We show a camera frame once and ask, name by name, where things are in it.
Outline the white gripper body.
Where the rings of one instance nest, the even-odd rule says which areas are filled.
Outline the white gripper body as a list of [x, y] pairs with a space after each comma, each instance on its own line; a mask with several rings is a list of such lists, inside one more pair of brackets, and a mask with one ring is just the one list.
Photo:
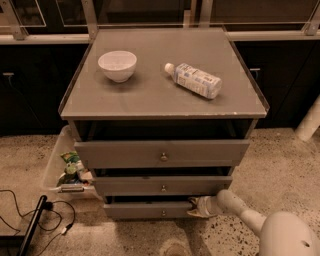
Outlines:
[[199, 212], [203, 217], [213, 217], [221, 214], [216, 197], [203, 196], [199, 199]]

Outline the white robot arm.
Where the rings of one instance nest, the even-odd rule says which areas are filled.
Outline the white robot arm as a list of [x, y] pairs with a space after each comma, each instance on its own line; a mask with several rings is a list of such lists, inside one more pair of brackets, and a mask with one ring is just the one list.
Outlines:
[[320, 239], [291, 212], [264, 216], [230, 190], [221, 190], [216, 196], [190, 197], [189, 201], [192, 209], [188, 214], [193, 217], [238, 217], [259, 238], [259, 256], [320, 256]]

